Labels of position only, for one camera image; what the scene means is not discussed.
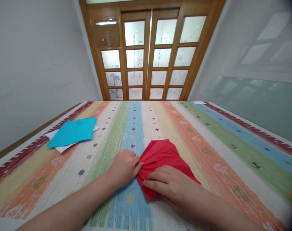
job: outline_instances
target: red origami paper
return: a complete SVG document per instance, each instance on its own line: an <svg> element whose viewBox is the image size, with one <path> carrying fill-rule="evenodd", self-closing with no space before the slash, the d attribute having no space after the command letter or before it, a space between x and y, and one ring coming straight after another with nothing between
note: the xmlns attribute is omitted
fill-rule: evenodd
<svg viewBox="0 0 292 231"><path fill-rule="evenodd" d="M143 162L144 165L136 177L144 192L147 202L155 198L158 193L145 187L143 182L147 179L147 176L154 172L154 170L158 167L164 165L174 167L200 184L200 182L194 177L190 167L179 156L176 146L169 140L151 141L141 155L140 161Z"/></svg>

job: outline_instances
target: glass door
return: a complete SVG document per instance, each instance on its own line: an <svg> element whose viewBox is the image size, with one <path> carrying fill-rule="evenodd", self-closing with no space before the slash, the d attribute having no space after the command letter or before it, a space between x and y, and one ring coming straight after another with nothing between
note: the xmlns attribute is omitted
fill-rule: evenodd
<svg viewBox="0 0 292 231"><path fill-rule="evenodd" d="M128 100L146 100L151 11L121 14Z"/></svg>
<svg viewBox="0 0 292 231"><path fill-rule="evenodd" d="M89 37L103 97L186 100L215 27L218 3L89 9Z"/></svg>
<svg viewBox="0 0 292 231"><path fill-rule="evenodd" d="M206 20L206 16L192 13L185 5L180 9L153 11L147 100L184 98Z"/></svg>

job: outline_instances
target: white wall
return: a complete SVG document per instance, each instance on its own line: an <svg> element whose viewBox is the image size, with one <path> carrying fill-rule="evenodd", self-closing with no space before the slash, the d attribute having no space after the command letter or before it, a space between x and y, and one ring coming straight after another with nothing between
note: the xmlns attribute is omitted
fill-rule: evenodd
<svg viewBox="0 0 292 231"><path fill-rule="evenodd" d="M0 0L0 151L102 98L81 25L73 1Z"/></svg>
<svg viewBox="0 0 292 231"><path fill-rule="evenodd" d="M192 87L189 100L200 100L208 84L218 76L292 83L292 9L284 0L227 0ZM281 33L258 39L271 18L290 15ZM280 22L264 32L280 31ZM254 45L269 44L264 53Z"/></svg>

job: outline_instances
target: striped tablecloth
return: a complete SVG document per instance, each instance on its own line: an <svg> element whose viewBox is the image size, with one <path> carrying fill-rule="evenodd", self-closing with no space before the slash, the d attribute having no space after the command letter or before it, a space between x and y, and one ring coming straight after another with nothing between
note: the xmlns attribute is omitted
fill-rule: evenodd
<svg viewBox="0 0 292 231"><path fill-rule="evenodd" d="M63 154L44 133L97 116L92 140ZM0 160L0 230L13 230L79 190L110 166L120 149L140 156L169 139L209 191L268 230L292 218L292 143L214 104L176 101L84 102ZM84 230L199 230L163 201L146 203L135 179L96 210Z"/></svg>

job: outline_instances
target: hand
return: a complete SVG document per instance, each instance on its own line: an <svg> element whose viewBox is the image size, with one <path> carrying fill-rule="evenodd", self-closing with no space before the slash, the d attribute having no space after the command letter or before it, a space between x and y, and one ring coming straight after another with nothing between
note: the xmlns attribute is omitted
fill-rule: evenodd
<svg viewBox="0 0 292 231"><path fill-rule="evenodd" d="M113 181L116 190L118 190L130 183L142 166L143 163L140 162L135 152L131 152L130 149L120 150L116 154L106 175Z"/></svg>
<svg viewBox="0 0 292 231"><path fill-rule="evenodd" d="M183 172L162 166L147 176L144 185L163 196L177 213L211 221L219 197L204 189Z"/></svg>

